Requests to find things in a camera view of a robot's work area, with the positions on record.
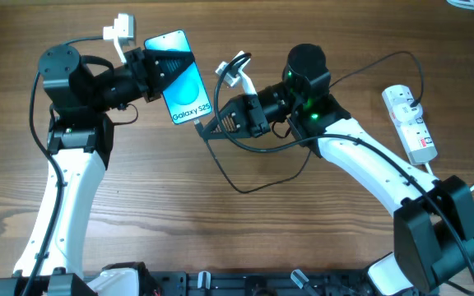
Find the blue Galaxy smartphone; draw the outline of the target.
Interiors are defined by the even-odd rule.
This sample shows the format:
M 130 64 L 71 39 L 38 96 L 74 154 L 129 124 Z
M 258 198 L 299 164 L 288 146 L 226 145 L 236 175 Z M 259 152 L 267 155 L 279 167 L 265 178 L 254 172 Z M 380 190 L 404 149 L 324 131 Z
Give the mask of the blue Galaxy smartphone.
M 149 38 L 144 46 L 146 49 L 191 52 L 183 30 Z M 174 124 L 198 119 L 212 111 L 211 101 L 195 62 L 163 92 L 163 96 Z

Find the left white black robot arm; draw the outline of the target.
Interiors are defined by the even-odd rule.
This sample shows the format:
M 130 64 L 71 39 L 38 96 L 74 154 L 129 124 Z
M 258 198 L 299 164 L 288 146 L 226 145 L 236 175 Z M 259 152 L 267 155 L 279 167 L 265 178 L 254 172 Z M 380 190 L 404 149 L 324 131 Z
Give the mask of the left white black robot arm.
M 48 140 L 40 150 L 49 178 L 29 242 L 0 295 L 156 295 L 161 287 L 144 263 L 108 265 L 85 281 L 83 245 L 97 189 L 109 166 L 111 109 L 152 101 L 194 63 L 186 50 L 133 49 L 125 63 L 82 55 L 70 44 L 48 49 L 35 83 L 51 99 Z

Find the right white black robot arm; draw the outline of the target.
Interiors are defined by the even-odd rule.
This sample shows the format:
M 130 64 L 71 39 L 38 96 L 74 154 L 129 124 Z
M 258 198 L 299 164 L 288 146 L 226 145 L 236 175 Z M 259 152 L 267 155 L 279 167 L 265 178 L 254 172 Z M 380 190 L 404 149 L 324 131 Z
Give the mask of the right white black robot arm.
M 365 294 L 428 294 L 452 284 L 459 272 L 474 270 L 474 199 L 463 180 L 440 180 L 371 137 L 331 94 L 319 46 L 295 46 L 281 81 L 264 90 L 256 90 L 244 73 L 249 59 L 238 53 L 217 68 L 220 83 L 244 92 L 214 108 L 201 137 L 244 147 L 246 139 L 286 121 L 296 145 L 343 169 L 376 197 L 393 218 L 393 250 L 367 268 Z

